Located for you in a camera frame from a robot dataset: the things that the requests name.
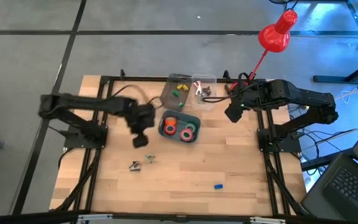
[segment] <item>blue block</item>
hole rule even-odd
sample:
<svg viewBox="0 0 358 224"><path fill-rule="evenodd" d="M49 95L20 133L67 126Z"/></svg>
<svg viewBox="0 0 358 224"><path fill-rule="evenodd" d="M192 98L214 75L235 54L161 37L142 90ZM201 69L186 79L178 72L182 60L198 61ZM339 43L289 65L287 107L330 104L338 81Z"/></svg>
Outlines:
<svg viewBox="0 0 358 224"><path fill-rule="evenodd" d="M214 186L215 189L222 189L223 188L223 184L216 184Z"/></svg>

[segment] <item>wooden tabletop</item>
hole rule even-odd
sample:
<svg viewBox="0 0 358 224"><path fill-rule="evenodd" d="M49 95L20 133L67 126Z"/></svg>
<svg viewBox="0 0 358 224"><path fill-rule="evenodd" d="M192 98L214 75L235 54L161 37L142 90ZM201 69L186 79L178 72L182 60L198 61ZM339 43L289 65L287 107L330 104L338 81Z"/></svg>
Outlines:
<svg viewBox="0 0 358 224"><path fill-rule="evenodd" d="M80 95L96 97L99 79L100 76L85 75ZM165 83L115 81L113 93L128 84L139 85L151 98L161 94ZM144 103L135 89L127 88L120 95ZM226 95L221 84L218 84L217 95ZM242 119L235 124L224 114L229 100L216 103L211 111L193 110L190 101L187 100L183 112L201 120L200 135L194 144L166 139L159 135L156 126L145 131L149 144L134 149L133 136L124 119L108 116L108 140L101 153L92 211L193 215L272 214L263 156L257 143L256 113L245 111ZM161 108L156 112L156 125L164 111ZM82 110L76 110L75 113L88 120L93 114L92 111ZM273 118L277 124L288 121L287 107L273 110ZM84 151L74 149L62 160L50 208L59 206L76 185ZM146 163L145 154L154 154L157 162ZM299 160L287 153L281 154L281 160L286 186L295 200L300 202L306 190ZM140 172L129 171L132 161L142 162ZM214 190L215 184L223 184L223 189ZM85 206L87 189L85 186L81 208ZM279 210L282 211L277 186L276 195Z"/></svg>

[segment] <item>gray floor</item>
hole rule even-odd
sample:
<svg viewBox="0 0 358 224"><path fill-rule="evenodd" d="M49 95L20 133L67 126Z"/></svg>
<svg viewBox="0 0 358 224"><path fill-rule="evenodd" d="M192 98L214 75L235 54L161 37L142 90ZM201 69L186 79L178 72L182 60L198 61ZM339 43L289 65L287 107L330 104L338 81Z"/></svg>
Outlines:
<svg viewBox="0 0 358 224"><path fill-rule="evenodd" d="M352 3L358 13L358 0ZM79 0L0 0L0 29L71 29L79 5ZM80 30L260 30L282 11L267 0L88 0ZM302 1L296 11L293 30L357 30L344 3ZM0 36L0 139L6 143L0 150L0 215L11 209L40 122L39 95L52 89L67 40L65 35ZM78 93L83 75L118 75L121 68L136 76L250 72L262 52L256 36L78 36L60 92ZM267 55L258 74L340 96L356 86L313 83L311 77L346 76L357 68L358 37L292 37L285 52ZM358 95L336 103L338 121L308 129L333 133L358 127ZM65 128L57 121L51 126ZM333 143L347 149L357 139L354 133ZM312 142L302 139L301 144L306 148ZM48 131L24 212L47 211L62 146L63 138ZM321 155L335 151L321 146ZM316 157L314 149L304 154Z"/></svg>

